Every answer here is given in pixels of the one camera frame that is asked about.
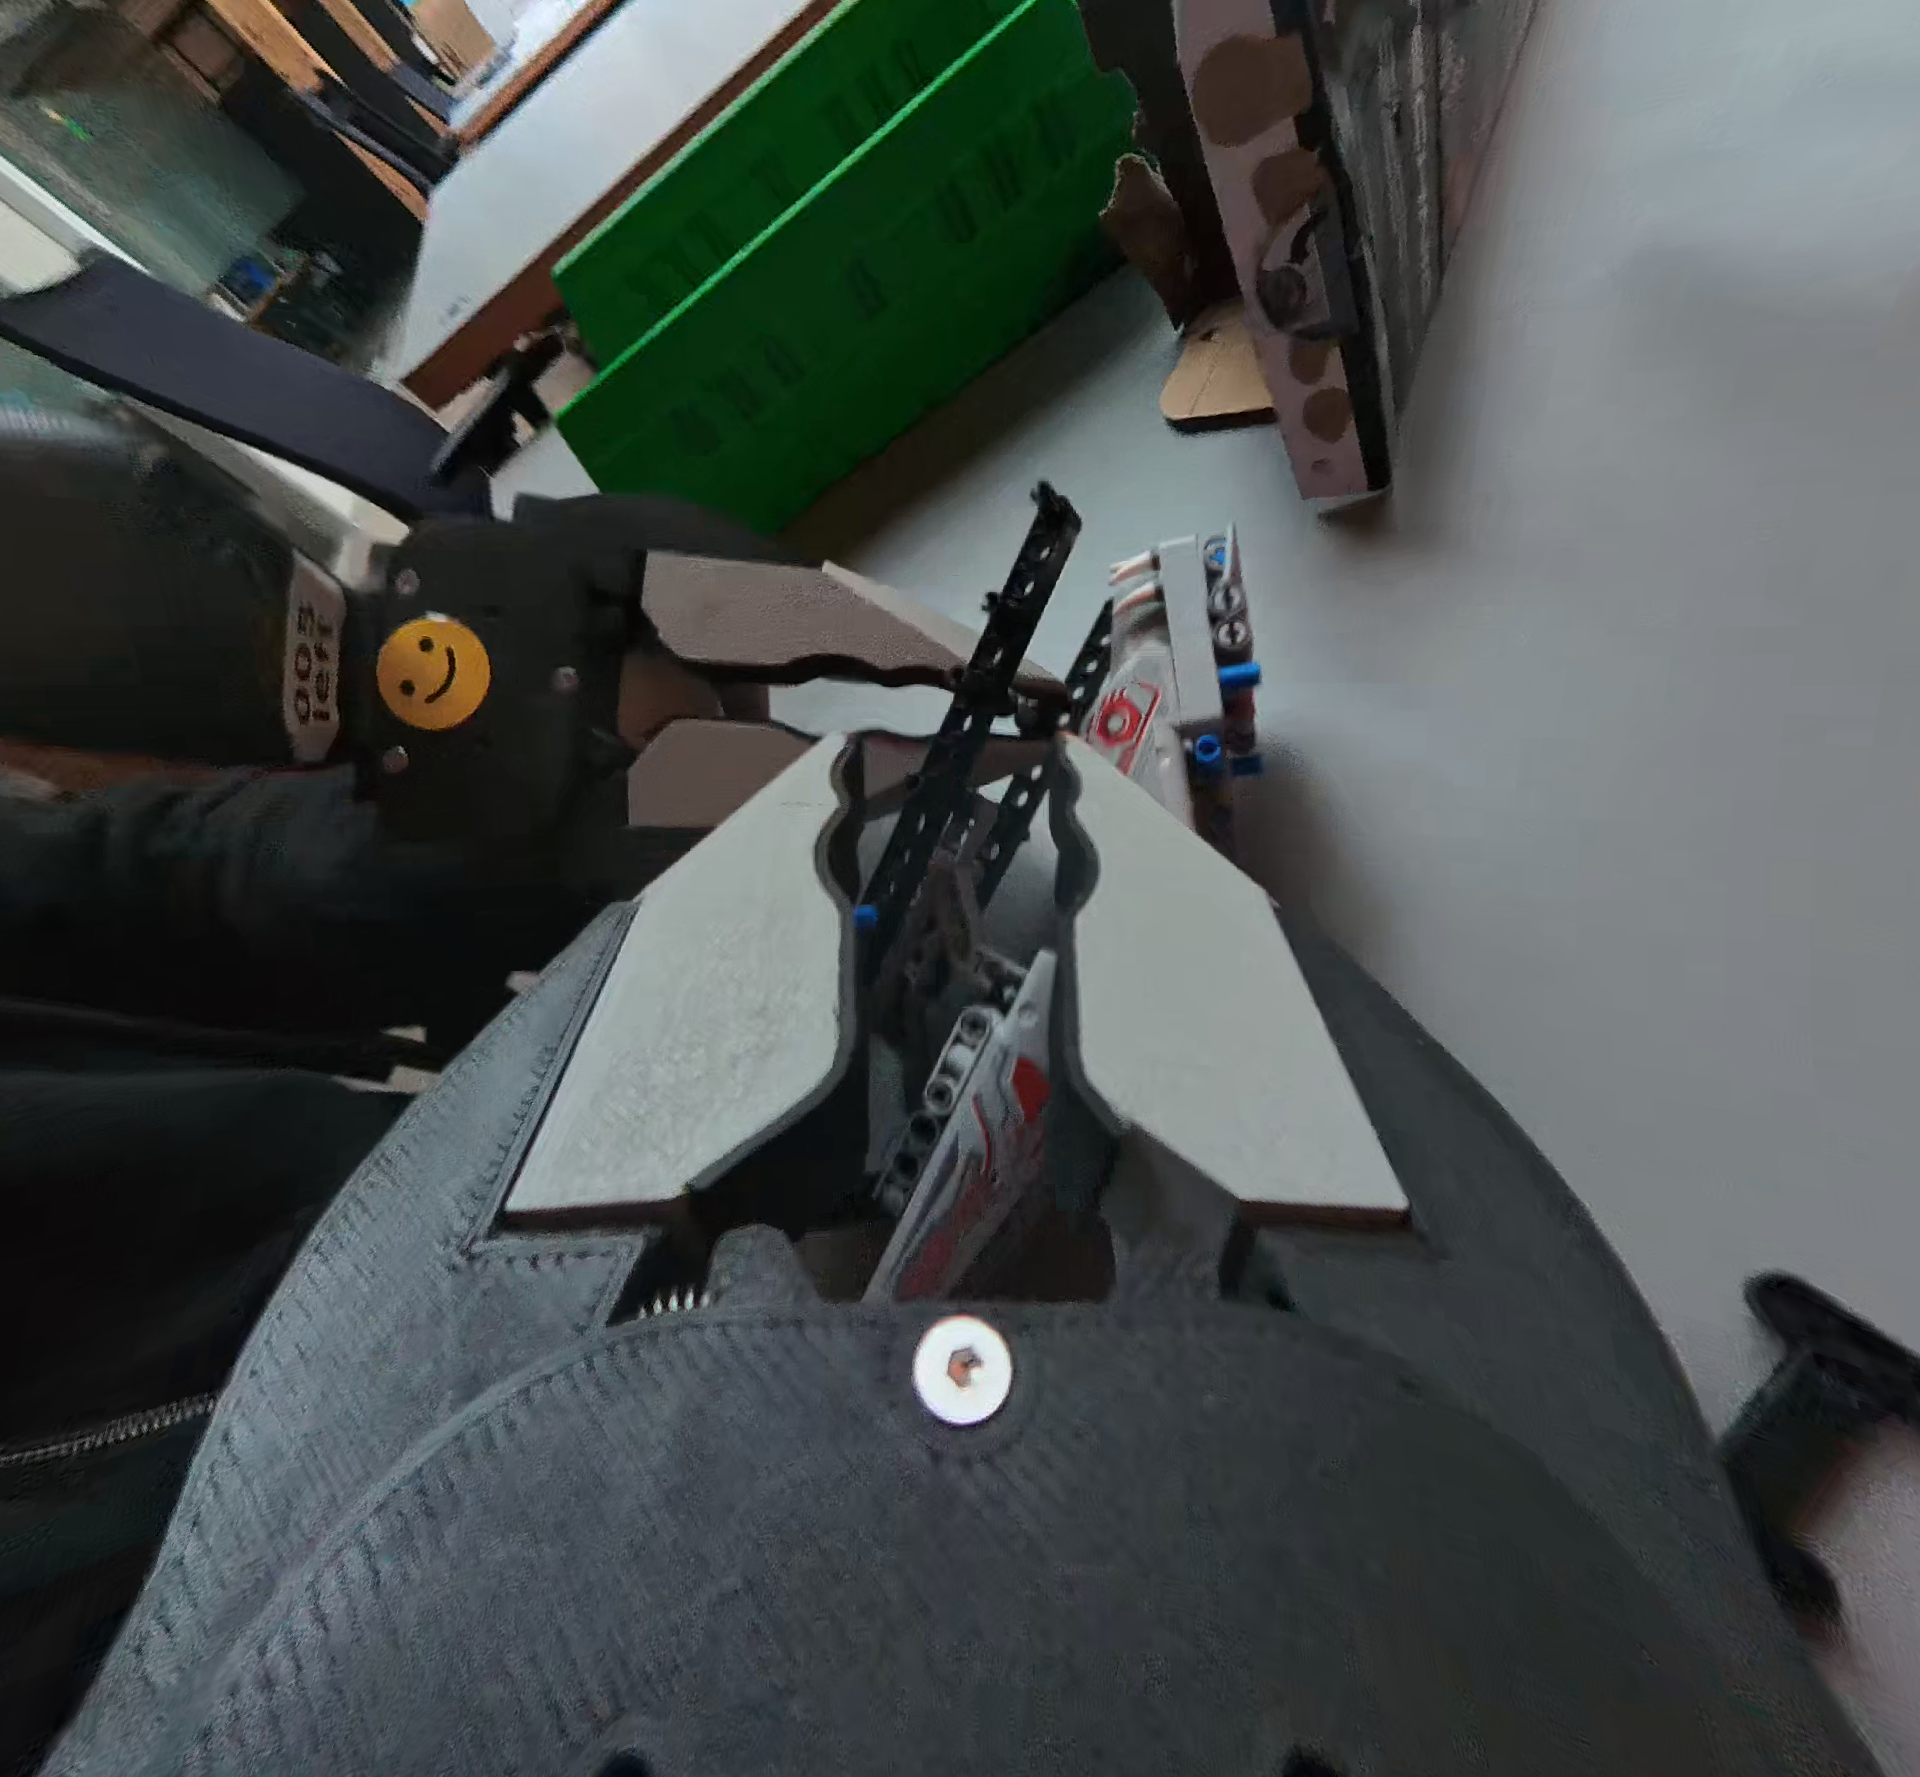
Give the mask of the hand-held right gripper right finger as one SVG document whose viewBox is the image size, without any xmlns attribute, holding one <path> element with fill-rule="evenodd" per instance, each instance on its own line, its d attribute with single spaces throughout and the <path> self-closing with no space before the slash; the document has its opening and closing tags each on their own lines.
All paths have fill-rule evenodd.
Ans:
<svg viewBox="0 0 1920 1777">
<path fill-rule="evenodd" d="M 1249 1227 L 1400 1229 L 1411 1199 L 1255 879 L 1061 737 L 1057 1072 L 1069 1104 Z"/>
</svg>

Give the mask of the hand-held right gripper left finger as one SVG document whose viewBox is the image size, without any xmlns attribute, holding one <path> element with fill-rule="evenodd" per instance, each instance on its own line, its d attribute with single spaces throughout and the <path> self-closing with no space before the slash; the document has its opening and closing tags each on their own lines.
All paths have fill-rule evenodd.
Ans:
<svg viewBox="0 0 1920 1777">
<path fill-rule="evenodd" d="M 864 759 L 817 738 L 636 901 L 502 1218 L 805 1230 L 865 1176 Z"/>
</svg>

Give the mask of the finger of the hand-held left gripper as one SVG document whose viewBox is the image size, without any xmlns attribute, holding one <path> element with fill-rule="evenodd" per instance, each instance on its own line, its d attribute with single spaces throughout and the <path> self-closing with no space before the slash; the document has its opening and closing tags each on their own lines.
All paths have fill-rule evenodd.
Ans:
<svg viewBox="0 0 1920 1777">
<path fill-rule="evenodd" d="M 780 723 L 671 718 L 629 767 L 627 828 L 717 829 L 819 745 L 819 737 Z"/>
<path fill-rule="evenodd" d="M 856 681 L 955 687 L 972 630 L 838 564 L 644 557 L 642 707 L 759 707 L 774 685 Z"/>
</svg>

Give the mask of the person's left forearm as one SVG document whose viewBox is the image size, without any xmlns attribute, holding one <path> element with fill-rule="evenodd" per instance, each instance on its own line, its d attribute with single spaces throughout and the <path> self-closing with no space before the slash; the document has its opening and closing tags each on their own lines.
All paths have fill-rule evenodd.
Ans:
<svg viewBox="0 0 1920 1777">
<path fill-rule="evenodd" d="M 409 844 L 347 773 L 4 791 L 4 1065 L 368 1077 L 409 1029 L 447 1058 L 683 846 Z"/>
</svg>

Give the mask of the black lego H connector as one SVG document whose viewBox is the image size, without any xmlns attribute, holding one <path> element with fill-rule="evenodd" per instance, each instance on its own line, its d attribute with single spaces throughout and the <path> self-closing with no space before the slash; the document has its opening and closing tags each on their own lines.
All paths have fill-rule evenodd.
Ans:
<svg viewBox="0 0 1920 1777">
<path fill-rule="evenodd" d="M 1802 1539 L 1803 1514 L 1868 1436 L 1916 1428 L 1917 1356 L 1780 1269 L 1748 1278 L 1744 1300 L 1780 1356 L 1722 1430 L 1717 1459 L 1778 1603 L 1802 1630 L 1833 1638 L 1840 1594 Z"/>
</svg>

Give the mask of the green plastic bin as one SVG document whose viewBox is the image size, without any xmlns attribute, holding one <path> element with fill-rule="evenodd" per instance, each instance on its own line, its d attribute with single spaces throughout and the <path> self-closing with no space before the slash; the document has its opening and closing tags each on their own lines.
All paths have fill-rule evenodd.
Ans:
<svg viewBox="0 0 1920 1777">
<path fill-rule="evenodd" d="M 1077 0 L 843 0 L 554 267 L 554 425 L 775 533 L 1120 267 L 1132 146 Z"/>
</svg>

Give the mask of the black office chair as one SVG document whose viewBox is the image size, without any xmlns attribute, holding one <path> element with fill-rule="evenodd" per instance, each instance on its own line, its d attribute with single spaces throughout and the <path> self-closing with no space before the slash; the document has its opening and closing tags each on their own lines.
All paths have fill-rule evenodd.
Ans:
<svg viewBox="0 0 1920 1777">
<path fill-rule="evenodd" d="M 2 338 L 101 388 L 262 451 L 417 524 L 491 511 L 515 422 L 546 419 L 540 374 L 564 334 L 499 357 L 453 427 L 379 380 L 289 345 L 109 254 L 4 295 Z"/>
</svg>

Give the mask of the wood-edged grey desk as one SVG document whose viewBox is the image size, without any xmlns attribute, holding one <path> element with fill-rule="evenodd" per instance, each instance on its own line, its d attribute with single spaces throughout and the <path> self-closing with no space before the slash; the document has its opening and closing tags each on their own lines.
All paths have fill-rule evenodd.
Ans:
<svg viewBox="0 0 1920 1777">
<path fill-rule="evenodd" d="M 843 0 L 623 0 L 429 193 L 381 380 L 443 410 L 558 307 L 552 271 Z"/>
</svg>

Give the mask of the open cardboard box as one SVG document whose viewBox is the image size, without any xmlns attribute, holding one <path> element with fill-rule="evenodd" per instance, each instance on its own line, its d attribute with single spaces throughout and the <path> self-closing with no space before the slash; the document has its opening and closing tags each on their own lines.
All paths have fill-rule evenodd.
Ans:
<svg viewBox="0 0 1920 1777">
<path fill-rule="evenodd" d="M 1391 491 L 1448 256 L 1540 0 L 1077 0 L 1133 92 L 1101 228 L 1188 329 L 1236 302 L 1296 491 Z"/>
</svg>

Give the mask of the glass wall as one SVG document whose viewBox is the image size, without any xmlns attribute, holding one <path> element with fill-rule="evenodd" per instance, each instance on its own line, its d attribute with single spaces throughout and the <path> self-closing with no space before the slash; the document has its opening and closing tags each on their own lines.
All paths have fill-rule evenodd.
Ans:
<svg viewBox="0 0 1920 1777">
<path fill-rule="evenodd" d="M 277 249 L 300 183 L 97 0 L 2 0 L 4 202 L 204 295 Z"/>
</svg>

